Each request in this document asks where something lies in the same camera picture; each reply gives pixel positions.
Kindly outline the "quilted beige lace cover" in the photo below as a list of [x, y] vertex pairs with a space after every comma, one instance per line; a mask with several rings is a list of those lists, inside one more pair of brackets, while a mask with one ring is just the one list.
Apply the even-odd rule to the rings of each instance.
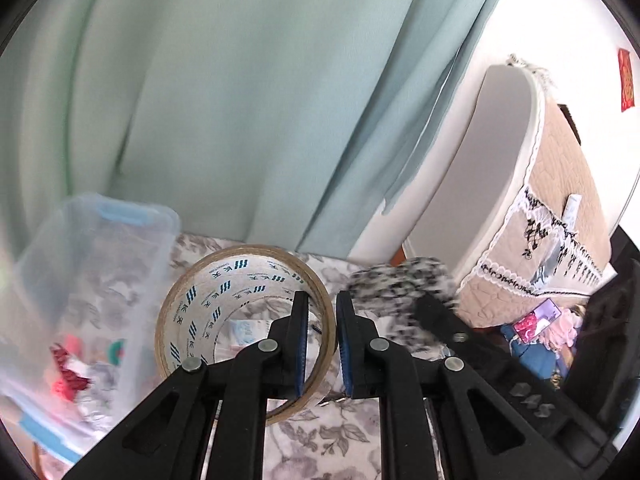
[[534, 111], [506, 203], [457, 290], [457, 314], [477, 328], [512, 323], [545, 299], [561, 308], [585, 304], [611, 257], [582, 147], [544, 77], [515, 63], [492, 70], [523, 77]]

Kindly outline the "leopard print scrunchie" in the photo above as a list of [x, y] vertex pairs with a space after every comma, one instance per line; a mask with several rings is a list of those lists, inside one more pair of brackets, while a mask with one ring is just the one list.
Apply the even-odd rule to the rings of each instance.
[[371, 266], [352, 274], [347, 291], [356, 313], [370, 318], [382, 337], [427, 361], [450, 356], [446, 344], [424, 330], [414, 316], [416, 302], [426, 294], [448, 308], [458, 305], [457, 285], [438, 259], [416, 257], [399, 266]]

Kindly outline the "floral grey table cloth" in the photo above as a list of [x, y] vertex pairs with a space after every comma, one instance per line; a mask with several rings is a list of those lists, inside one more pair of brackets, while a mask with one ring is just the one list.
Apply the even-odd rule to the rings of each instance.
[[[331, 297], [352, 274], [370, 268], [344, 260], [300, 255]], [[334, 362], [320, 389], [322, 401], [269, 426], [265, 437], [267, 479], [376, 479], [381, 474], [380, 414], [375, 400], [350, 400]]]

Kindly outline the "light green curtain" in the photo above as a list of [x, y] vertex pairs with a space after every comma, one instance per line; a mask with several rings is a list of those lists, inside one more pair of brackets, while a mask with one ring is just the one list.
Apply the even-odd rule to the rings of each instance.
[[499, 0], [1, 0], [1, 235], [67, 197], [389, 259]]

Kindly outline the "clear tape roll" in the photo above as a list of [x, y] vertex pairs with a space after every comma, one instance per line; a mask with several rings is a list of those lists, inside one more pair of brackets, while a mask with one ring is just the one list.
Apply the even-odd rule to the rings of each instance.
[[321, 273], [300, 255], [264, 245], [221, 249], [194, 263], [172, 285], [158, 315], [154, 353], [168, 377], [183, 361], [216, 364], [267, 337], [278, 318], [291, 313], [294, 294], [306, 292], [309, 313], [302, 390], [272, 404], [267, 422], [283, 422], [313, 408], [337, 375], [333, 302]]

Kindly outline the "clear plastic storage box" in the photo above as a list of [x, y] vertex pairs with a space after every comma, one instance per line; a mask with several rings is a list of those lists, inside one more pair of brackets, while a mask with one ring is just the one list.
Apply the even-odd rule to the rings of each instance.
[[77, 463], [160, 381], [154, 330], [178, 214], [98, 194], [40, 226], [1, 289], [1, 395], [32, 440]]

